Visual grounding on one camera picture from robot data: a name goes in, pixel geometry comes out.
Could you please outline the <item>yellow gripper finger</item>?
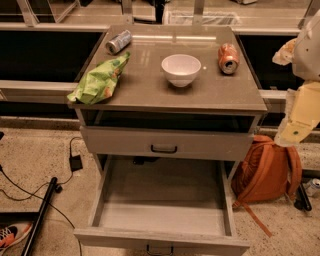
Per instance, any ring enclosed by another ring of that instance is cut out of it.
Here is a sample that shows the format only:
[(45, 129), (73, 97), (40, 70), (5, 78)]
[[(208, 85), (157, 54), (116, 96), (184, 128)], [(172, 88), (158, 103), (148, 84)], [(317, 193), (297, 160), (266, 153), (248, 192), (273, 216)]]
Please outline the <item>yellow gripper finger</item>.
[(296, 38), (287, 41), (272, 57), (272, 62), (278, 65), (288, 65), (294, 56)]
[(308, 126), (292, 123), (288, 120), (283, 120), (274, 137), (274, 142), (282, 147), (290, 147), (298, 145), (311, 133)]

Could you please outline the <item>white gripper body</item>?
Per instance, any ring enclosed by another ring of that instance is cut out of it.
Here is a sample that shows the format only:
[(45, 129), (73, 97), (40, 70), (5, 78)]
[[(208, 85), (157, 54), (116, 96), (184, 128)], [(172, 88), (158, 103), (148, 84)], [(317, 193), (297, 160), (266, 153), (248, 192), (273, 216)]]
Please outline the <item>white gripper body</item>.
[(304, 82), (288, 89), (284, 134), (309, 134), (320, 122), (320, 83)]

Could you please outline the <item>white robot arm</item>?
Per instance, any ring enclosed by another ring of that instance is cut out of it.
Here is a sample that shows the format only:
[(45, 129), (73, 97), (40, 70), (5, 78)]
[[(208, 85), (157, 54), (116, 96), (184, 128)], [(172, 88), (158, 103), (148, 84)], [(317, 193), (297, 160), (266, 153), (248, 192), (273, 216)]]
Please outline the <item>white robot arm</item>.
[(297, 38), (285, 43), (273, 56), (278, 65), (292, 64), (292, 72), (304, 80), (286, 95), (285, 117), (275, 143), (291, 146), (304, 140), (320, 123), (320, 10), (303, 26)]

